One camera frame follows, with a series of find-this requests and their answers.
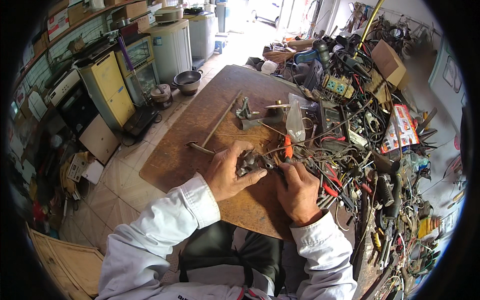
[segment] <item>blue tool handle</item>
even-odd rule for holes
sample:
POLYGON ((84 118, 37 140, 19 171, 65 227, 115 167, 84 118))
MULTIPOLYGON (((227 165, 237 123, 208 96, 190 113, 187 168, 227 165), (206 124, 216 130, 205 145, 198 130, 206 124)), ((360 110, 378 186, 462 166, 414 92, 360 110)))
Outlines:
POLYGON ((299 64, 301 62, 312 61, 312 60, 320 61, 320 55, 318 54, 318 51, 316 49, 310 49, 307 51, 299 52, 293 56, 293 61, 296 64, 299 64))

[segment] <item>person's right hand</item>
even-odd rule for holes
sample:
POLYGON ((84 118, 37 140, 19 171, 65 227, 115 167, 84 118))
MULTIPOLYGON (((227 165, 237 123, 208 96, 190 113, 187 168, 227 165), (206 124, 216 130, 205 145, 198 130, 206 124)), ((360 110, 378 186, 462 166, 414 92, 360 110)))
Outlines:
POLYGON ((317 206, 320 180, 310 174, 300 162, 282 163, 279 168, 285 174, 288 188, 277 176, 276 193, 287 215, 299 227, 320 220, 322 211, 317 206))

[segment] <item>dark pants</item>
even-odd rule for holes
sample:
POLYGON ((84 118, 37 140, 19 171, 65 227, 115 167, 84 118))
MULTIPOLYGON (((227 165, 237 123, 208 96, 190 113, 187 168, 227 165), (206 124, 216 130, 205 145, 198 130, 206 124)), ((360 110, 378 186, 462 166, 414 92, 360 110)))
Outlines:
POLYGON ((251 268, 270 277, 275 284, 275 295, 282 289, 285 272, 282 268, 283 241, 249 231, 245 242, 236 251, 231 248, 233 232, 237 226, 218 221, 197 229, 188 239, 180 254, 180 280, 186 270, 211 267, 219 264, 243 265, 245 281, 251 268))

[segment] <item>hand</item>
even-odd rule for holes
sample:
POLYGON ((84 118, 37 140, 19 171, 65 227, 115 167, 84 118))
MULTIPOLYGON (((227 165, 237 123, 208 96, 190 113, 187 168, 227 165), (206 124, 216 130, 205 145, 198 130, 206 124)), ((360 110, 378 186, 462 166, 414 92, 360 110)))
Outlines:
POLYGON ((242 177, 236 174, 237 158, 245 150, 253 150, 249 142, 234 141, 228 149, 215 154, 204 178, 217 202, 231 198, 244 188, 256 184, 267 175, 266 169, 250 172, 242 177))
POLYGON ((300 162, 283 163, 279 167, 285 174, 288 188, 277 176, 276 193, 287 215, 299 227, 320 220, 322 211, 317 206, 320 180, 310 174, 300 162))

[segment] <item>broom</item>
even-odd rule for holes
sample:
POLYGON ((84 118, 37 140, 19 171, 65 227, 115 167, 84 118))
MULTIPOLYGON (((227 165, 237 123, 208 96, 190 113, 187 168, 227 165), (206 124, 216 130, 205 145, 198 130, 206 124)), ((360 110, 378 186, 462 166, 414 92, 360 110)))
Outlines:
POLYGON ((264 57, 267 60, 271 60, 275 63, 284 63, 285 61, 293 58, 295 52, 280 52, 280 51, 272 51, 264 53, 264 57))

